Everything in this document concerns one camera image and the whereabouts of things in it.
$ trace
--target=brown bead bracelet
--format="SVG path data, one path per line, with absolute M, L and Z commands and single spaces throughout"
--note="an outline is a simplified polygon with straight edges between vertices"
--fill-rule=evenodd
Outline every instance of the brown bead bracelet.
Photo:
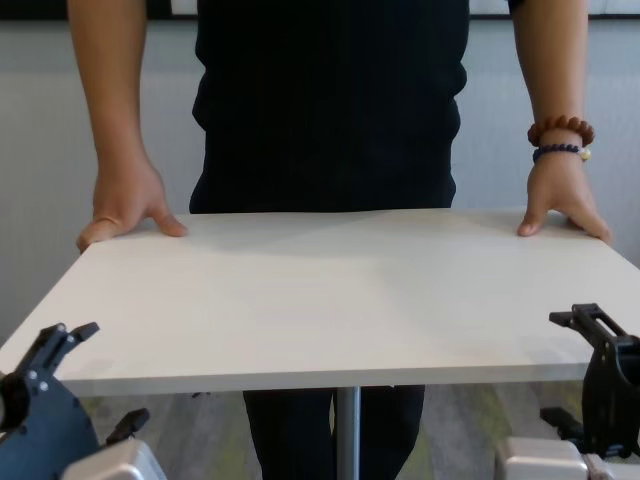
M 578 117 L 571 117 L 570 119 L 567 119 L 566 115 L 562 115 L 560 117 L 549 117 L 544 122 L 538 122 L 531 125 L 528 133 L 529 142 L 531 142 L 531 145 L 534 147 L 539 147 L 540 137 L 542 137 L 545 132 L 556 128 L 576 132 L 582 137 L 582 144 L 585 147 L 593 143 L 593 140 L 596 137 L 593 127 L 584 120 L 581 120 Z

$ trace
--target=beaded bracelet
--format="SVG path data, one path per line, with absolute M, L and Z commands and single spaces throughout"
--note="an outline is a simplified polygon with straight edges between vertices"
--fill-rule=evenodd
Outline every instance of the beaded bracelet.
M 534 147 L 540 146 L 540 137 L 542 137 L 545 132 L 553 130 L 554 128 L 576 132 L 582 137 L 582 144 L 585 147 L 593 143 L 596 136 L 593 127 L 584 120 L 578 117 L 567 118 L 566 115 L 561 115 L 559 117 L 549 117 L 542 122 L 531 125 L 527 133 L 529 142 L 531 142 L 531 145 Z
M 589 150 L 588 148 L 579 147 L 577 145 L 565 144 L 565 143 L 561 143 L 561 144 L 555 143 L 553 145 L 545 145 L 544 147 L 540 147 L 535 152 L 533 152 L 533 163 L 536 163 L 538 161 L 538 158 L 540 158 L 545 153 L 550 153 L 550 152 L 575 153 L 582 159 L 582 161 L 587 161 L 591 158 L 591 150 Z

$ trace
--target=blue bead bracelet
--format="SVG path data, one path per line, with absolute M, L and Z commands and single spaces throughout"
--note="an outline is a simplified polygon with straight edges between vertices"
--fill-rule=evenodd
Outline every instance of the blue bead bracelet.
M 533 152 L 533 163 L 538 161 L 545 153 L 551 152 L 570 152 L 578 155 L 583 161 L 589 160 L 591 158 L 591 151 L 588 148 L 579 147 L 577 145 L 571 145 L 566 143 L 555 143 L 553 145 L 545 145 L 543 147 L 538 148 L 535 152 Z

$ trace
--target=white table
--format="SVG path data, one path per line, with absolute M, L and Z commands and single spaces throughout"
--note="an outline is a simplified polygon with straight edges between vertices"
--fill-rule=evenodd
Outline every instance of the white table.
M 582 378 L 591 348 L 549 312 L 599 303 L 640 333 L 640 271 L 559 221 L 518 238 L 520 219 L 184 217 L 186 238 L 92 246 L 0 350 L 0 370 L 41 328 L 95 321 L 58 371 L 77 395 Z M 343 392 L 354 415 L 341 421 L 357 428 L 359 390 Z

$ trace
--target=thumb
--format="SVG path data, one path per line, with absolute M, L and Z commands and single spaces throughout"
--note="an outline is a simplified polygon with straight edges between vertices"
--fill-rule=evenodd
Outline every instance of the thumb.
M 527 213 L 524 215 L 524 219 L 518 227 L 518 235 L 523 237 L 529 237 L 540 231 L 542 225 L 547 218 L 547 208 L 542 204 L 537 204 L 535 200 L 529 200 L 527 206 Z
M 80 253 L 82 253 L 92 243 L 102 242 L 122 233 L 124 233 L 123 227 L 113 220 L 108 218 L 94 220 L 82 231 L 76 241 L 76 245 Z
M 151 212 L 151 218 L 162 233 L 170 237 L 184 237 L 187 234 L 187 227 L 173 216 L 166 204 Z

